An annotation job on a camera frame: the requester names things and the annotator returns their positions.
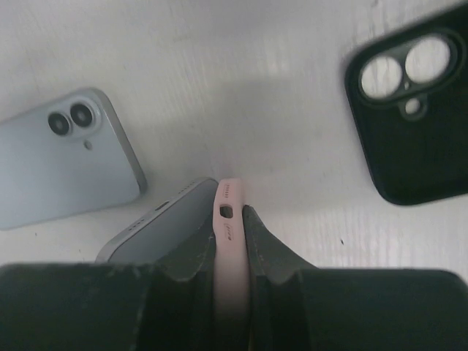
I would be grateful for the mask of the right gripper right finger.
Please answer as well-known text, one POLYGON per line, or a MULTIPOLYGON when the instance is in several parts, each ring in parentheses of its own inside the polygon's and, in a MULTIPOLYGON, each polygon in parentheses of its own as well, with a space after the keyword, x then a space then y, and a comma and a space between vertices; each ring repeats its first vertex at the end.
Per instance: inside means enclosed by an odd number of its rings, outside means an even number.
POLYGON ((318 268, 243 209, 255 350, 465 350, 467 284, 450 271, 318 268))

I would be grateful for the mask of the light blue phone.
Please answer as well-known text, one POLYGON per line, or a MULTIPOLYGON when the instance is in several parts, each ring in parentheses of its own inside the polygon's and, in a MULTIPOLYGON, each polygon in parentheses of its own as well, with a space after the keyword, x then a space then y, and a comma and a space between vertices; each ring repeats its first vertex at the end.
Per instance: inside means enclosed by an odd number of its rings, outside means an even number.
POLYGON ((81 88, 1 122, 1 229, 130 203, 143 169, 107 95, 81 88))

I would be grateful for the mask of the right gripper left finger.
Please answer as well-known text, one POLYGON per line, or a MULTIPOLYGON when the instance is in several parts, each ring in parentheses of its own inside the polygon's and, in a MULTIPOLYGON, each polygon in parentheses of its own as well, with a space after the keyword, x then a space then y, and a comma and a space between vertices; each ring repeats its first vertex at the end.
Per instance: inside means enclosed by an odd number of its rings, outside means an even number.
POLYGON ((149 264, 1 268, 3 350, 211 350, 214 234, 149 264))

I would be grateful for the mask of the black phone case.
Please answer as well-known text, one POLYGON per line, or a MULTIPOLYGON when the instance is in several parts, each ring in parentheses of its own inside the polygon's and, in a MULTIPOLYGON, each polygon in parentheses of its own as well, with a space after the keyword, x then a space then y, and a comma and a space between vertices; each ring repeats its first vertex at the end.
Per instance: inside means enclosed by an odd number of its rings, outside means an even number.
POLYGON ((418 205, 467 193, 467 6, 460 4, 360 49, 344 87, 371 179, 395 205, 418 205), (426 39, 448 49, 433 79, 407 71, 426 39), (376 59, 400 70, 386 97, 365 92, 363 74, 376 59))

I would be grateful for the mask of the pink phone case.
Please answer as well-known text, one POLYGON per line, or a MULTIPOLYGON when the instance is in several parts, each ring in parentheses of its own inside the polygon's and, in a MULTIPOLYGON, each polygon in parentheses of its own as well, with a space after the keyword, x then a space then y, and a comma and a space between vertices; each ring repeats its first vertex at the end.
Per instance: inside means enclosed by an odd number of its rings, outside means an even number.
POLYGON ((249 349, 250 271, 238 178, 219 182, 213 209, 214 346, 216 350, 249 349))

